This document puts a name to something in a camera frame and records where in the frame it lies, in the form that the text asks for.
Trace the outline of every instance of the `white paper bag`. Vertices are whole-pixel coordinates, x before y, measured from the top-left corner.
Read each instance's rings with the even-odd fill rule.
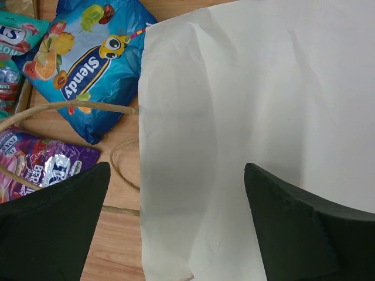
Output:
[[[247,0],[146,33],[139,82],[148,281],[266,280],[254,162],[375,212],[375,2]]]

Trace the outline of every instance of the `snack packaging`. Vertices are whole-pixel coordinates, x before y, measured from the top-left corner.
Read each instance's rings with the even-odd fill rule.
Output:
[[[11,56],[35,47],[48,28],[48,22],[0,11],[0,119],[9,116],[23,77]]]
[[[0,163],[9,171],[47,187],[94,166],[100,151],[33,136],[15,126],[0,133]],[[0,173],[0,203],[34,192]]]
[[[40,46],[13,60],[50,102],[128,105],[137,93],[146,27],[153,23],[137,0],[60,0]],[[59,112],[91,144],[121,116],[85,107]]]

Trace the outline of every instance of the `blue candy package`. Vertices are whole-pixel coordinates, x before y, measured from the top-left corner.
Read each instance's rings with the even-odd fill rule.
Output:
[[[155,18],[137,0],[60,0],[40,45],[12,60],[50,102],[128,105],[141,73],[146,28]],[[119,120],[117,112],[62,108],[76,132],[96,144]]]

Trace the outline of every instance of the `cartoon eye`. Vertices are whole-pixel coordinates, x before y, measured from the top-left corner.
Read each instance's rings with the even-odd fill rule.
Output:
[[[106,53],[106,54],[105,54],[105,57],[106,57],[107,59],[115,59],[115,58],[118,57],[118,54],[115,54],[115,53]]]
[[[108,38],[105,42],[105,46],[108,50],[116,51],[121,47],[121,43],[117,38]]]

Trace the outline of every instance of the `wooden table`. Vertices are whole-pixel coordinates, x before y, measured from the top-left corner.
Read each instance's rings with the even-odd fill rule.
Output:
[[[205,6],[228,2],[229,0],[142,0],[146,8],[162,21],[194,11]],[[53,20],[57,0],[40,0],[41,18]],[[37,92],[32,94],[31,106],[45,103]],[[138,106],[136,99],[132,107]],[[70,125],[56,112],[37,114],[21,124],[27,130],[39,135],[62,141],[86,145]],[[95,147],[102,151],[100,161],[109,162],[111,149],[124,139],[138,138],[138,117],[123,116],[116,127]],[[115,161],[126,177],[139,184],[139,149],[132,145],[122,149]],[[112,173],[105,205],[139,210],[139,193],[123,184]],[[141,232],[139,218],[102,212],[86,260],[81,280],[141,281],[145,280],[141,265]]]

